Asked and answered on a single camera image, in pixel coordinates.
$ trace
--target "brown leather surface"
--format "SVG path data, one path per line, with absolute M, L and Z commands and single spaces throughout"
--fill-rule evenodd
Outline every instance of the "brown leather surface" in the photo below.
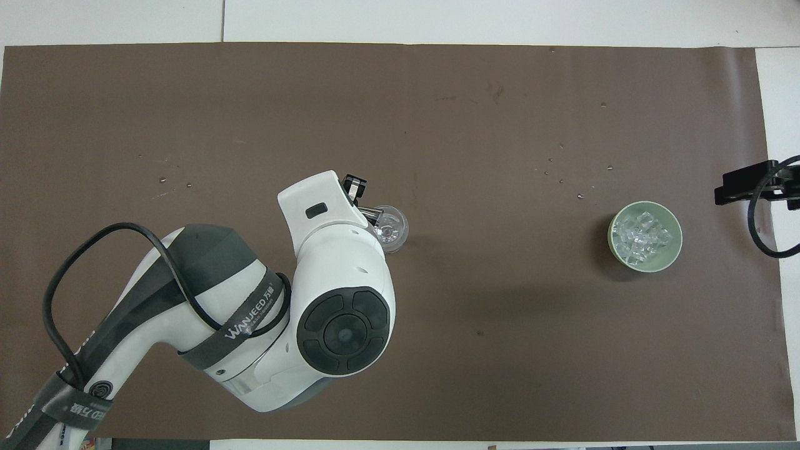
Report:
M 62 366 L 41 296 L 80 242 L 123 220 L 160 235 L 216 223 L 290 274 L 275 195 L 334 169 L 369 180 L 363 204 L 410 221 L 388 256 L 385 355 L 258 414 L 155 348 L 97 436 L 795 438 L 778 264 L 750 241 L 744 205 L 713 198 L 722 173 L 766 159 L 751 49 L 226 43 L 5 58 L 3 428 Z M 684 230 L 678 261 L 652 275 L 606 245 L 610 217 L 641 199 Z M 67 276 L 54 310 L 74 348 L 146 250 L 115 235 Z

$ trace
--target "robotic arm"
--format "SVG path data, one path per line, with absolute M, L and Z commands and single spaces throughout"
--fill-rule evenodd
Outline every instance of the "robotic arm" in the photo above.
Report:
M 150 251 L 75 352 L 85 387 L 76 388 L 67 366 L 51 376 L 0 449 L 79 448 L 157 342 L 259 412 L 301 403 L 369 367 L 391 337 L 394 289 L 371 231 L 377 216 L 368 222 L 354 201 L 333 171 L 278 195 L 298 258 L 293 291 L 232 229 L 187 225 L 170 233 L 164 246 L 219 329 L 201 320 Z

